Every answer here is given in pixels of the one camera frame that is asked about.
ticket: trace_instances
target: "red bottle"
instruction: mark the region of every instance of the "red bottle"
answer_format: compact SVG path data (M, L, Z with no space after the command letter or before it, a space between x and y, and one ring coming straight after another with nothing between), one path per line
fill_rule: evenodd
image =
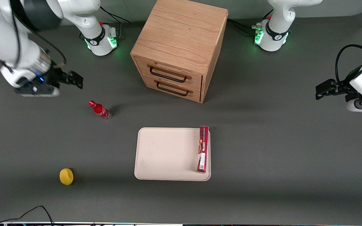
M104 120L111 119L111 113L103 107L101 104L96 104L93 100L89 101L89 106L93 108L93 111L102 117Z

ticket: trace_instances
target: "drawer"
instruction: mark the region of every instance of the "drawer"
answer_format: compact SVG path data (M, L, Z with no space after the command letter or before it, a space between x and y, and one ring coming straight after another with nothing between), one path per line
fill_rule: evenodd
M163 66L139 57L135 57L135 60L142 74L160 79L160 82L201 90L202 76L200 75Z
M152 76L142 75L145 85L151 89L162 91L174 96L182 97L195 102L200 102L201 92L199 90L176 86L167 82L159 81Z

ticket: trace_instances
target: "white tray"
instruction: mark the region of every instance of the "white tray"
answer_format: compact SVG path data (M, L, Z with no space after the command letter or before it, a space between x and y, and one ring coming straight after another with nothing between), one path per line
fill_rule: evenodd
M210 132L206 173L197 171L199 138L199 128L140 129L135 177L139 180L209 180Z

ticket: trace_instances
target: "lemon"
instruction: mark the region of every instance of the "lemon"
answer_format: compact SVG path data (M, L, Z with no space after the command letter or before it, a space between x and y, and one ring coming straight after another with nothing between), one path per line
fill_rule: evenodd
M59 172L59 180L66 186L72 184L72 182L74 181L74 174L72 173L72 170L68 168L62 169Z

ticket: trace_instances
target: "metal drawer handle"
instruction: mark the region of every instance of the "metal drawer handle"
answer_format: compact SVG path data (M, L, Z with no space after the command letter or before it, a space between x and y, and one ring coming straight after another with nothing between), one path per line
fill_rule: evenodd
M187 90L187 93L179 93L179 92L175 92L175 91L172 91L172 90L169 90L169 89L166 89L166 88L163 88L163 87L160 87L158 86L160 84L160 82L156 82L156 87L158 89L161 89L161 90L164 90L164 91L167 91L167 92L170 92L170 93L174 93L174 94L177 94L177 95L180 95L180 96L187 96L189 91Z
M179 80L179 79L176 79L176 78L165 76L163 74L154 73L152 70L153 70L153 67L151 67L151 69L150 69L150 72L151 72L152 75L156 75L156 76L159 76L159 77L162 77L162 78L170 79L170 80L178 82L178 83L185 83L185 81L187 80L187 76L185 76L183 80Z

